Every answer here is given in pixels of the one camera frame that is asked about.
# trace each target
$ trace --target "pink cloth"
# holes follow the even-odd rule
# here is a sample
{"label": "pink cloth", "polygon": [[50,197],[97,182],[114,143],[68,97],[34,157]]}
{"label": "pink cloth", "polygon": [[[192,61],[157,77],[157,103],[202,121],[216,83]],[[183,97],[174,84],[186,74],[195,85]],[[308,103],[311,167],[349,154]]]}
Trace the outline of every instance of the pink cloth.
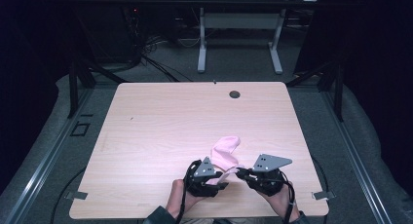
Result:
{"label": "pink cloth", "polygon": [[232,152],[240,144],[240,139],[237,136],[225,136],[216,142],[210,152],[210,161],[215,166],[215,169],[219,168],[224,174],[219,178],[210,179],[207,184],[217,184],[222,181],[230,173],[237,172],[235,169],[238,164],[238,160],[232,155]]}

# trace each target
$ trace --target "hand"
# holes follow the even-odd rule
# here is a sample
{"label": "hand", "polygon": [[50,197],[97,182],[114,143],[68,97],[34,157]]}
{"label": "hand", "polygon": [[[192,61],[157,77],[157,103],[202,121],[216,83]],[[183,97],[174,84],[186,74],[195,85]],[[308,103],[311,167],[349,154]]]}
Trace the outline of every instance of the hand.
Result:
{"label": "hand", "polygon": [[[184,183],[182,179],[173,180],[166,209],[170,213],[170,215],[172,215],[172,217],[175,219],[180,211],[183,196],[183,187]],[[186,192],[184,212],[191,209],[193,205],[195,205],[203,199],[205,199],[205,197],[194,197],[189,192]]]}
{"label": "hand", "polygon": [[[282,219],[285,218],[285,213],[289,205],[289,191],[288,186],[284,184],[282,189],[275,195],[269,197],[263,193],[258,192],[271,206],[273,211]],[[300,211],[298,210],[297,203],[292,208],[291,216],[288,222],[292,222],[300,217]]]}

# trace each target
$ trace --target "metal bracket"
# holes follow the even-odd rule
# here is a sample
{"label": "metal bracket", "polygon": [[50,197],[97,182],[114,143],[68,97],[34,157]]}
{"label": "metal bracket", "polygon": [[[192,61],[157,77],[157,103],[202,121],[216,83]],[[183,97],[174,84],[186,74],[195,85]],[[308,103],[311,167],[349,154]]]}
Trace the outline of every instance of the metal bracket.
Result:
{"label": "metal bracket", "polygon": [[336,195],[333,192],[325,192],[325,191],[321,191],[321,192],[317,192],[317,193],[313,193],[313,198],[318,200],[330,200],[333,198],[336,198]]}
{"label": "metal bracket", "polygon": [[215,169],[213,168],[209,157],[205,157],[197,170],[195,170],[194,177],[213,176],[215,174]]}
{"label": "metal bracket", "polygon": [[279,158],[276,156],[271,156],[268,154],[261,154],[254,166],[252,171],[254,172],[268,172],[276,168],[283,167],[285,165],[291,164],[292,160],[286,158]]}
{"label": "metal bracket", "polygon": [[64,198],[74,201],[75,199],[85,200],[87,196],[88,196],[87,193],[76,191],[76,192],[68,192]]}

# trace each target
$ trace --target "white table top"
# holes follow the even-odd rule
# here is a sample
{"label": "white table top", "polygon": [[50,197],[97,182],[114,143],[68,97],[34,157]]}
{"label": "white table top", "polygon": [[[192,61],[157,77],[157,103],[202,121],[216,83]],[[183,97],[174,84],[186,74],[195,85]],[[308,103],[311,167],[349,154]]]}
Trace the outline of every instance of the white table top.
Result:
{"label": "white table top", "polygon": [[[167,204],[172,181],[228,135],[240,138],[233,155],[246,168],[261,153],[291,159],[281,170],[294,183],[299,208],[309,216],[328,213],[325,201],[312,198],[321,186],[285,85],[211,82],[120,85],[79,187],[88,196],[74,200],[70,216],[145,218]],[[225,190],[184,217],[275,215],[235,174],[227,180]]]}

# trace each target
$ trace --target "small black hole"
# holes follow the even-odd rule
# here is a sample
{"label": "small black hole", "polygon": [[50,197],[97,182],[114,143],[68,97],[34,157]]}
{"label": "small black hole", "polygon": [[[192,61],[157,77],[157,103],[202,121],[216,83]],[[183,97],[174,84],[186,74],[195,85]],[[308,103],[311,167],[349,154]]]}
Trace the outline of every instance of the small black hole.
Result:
{"label": "small black hole", "polygon": [[232,98],[239,98],[241,96],[240,92],[238,91],[230,91],[230,97]]}

